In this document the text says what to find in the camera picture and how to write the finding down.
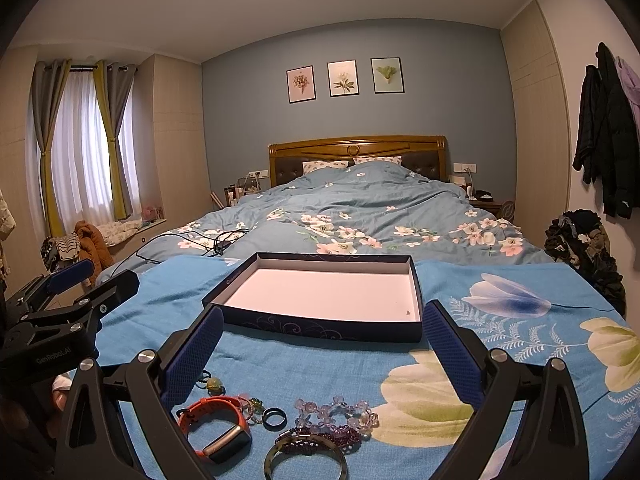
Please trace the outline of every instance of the watch face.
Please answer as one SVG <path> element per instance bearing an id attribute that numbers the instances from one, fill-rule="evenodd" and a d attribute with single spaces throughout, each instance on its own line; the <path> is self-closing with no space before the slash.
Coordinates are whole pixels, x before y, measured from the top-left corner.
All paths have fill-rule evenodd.
<path id="1" fill-rule="evenodd" d="M 202 450 L 212 462 L 222 464 L 233 455 L 242 451 L 242 448 L 251 443 L 251 435 L 240 426 L 234 426 L 220 435 L 216 440 Z"/>

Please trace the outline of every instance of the light blue wall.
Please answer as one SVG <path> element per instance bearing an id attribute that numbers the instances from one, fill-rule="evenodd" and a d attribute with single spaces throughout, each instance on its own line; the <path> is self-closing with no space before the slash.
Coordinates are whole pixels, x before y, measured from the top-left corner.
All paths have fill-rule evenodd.
<path id="1" fill-rule="evenodd" d="M 370 58 L 400 57 L 403 94 L 375 94 Z M 355 59 L 360 95 L 329 97 L 327 62 Z M 315 101 L 289 104 L 286 71 L 313 65 Z M 513 199 L 513 97 L 500 33 L 435 20 L 369 20 L 259 41 L 203 63 L 211 189 L 269 167 L 274 142 L 357 134 L 447 137 L 452 162 L 478 165 L 474 183 Z"/>

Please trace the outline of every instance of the leather headboard padding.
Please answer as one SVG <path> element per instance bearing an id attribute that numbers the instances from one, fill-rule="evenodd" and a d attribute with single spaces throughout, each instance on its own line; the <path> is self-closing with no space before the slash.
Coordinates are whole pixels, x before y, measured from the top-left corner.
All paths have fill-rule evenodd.
<path id="1" fill-rule="evenodd" d="M 438 152 L 407 152 L 402 154 L 402 165 L 432 180 L 441 180 Z"/>
<path id="2" fill-rule="evenodd" d="M 279 156 L 275 159 L 276 185 L 286 184 L 303 175 L 302 163 L 310 160 L 336 160 L 335 158 L 322 158 L 315 156 Z M 353 166 L 353 159 L 349 159 L 349 166 Z"/>

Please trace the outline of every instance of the open box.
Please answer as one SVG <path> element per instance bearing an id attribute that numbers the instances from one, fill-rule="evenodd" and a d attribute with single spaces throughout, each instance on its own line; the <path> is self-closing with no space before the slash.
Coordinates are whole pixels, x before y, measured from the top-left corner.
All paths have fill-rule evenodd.
<path id="1" fill-rule="evenodd" d="M 422 338 L 411 256 L 255 253 L 207 294 L 225 323 L 377 342 Z"/>

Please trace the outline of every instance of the pillow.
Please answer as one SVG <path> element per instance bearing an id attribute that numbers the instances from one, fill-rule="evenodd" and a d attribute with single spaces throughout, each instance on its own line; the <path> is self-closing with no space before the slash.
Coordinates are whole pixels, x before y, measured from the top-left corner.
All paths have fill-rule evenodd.
<path id="1" fill-rule="evenodd" d="M 356 164 L 362 164 L 363 162 L 370 162 L 372 160 L 386 160 L 394 164 L 402 164 L 402 156 L 354 156 L 353 161 Z"/>
<path id="2" fill-rule="evenodd" d="M 348 160 L 310 160 L 302 163 L 303 174 L 311 173 L 322 168 L 338 168 L 343 170 L 349 165 Z"/>

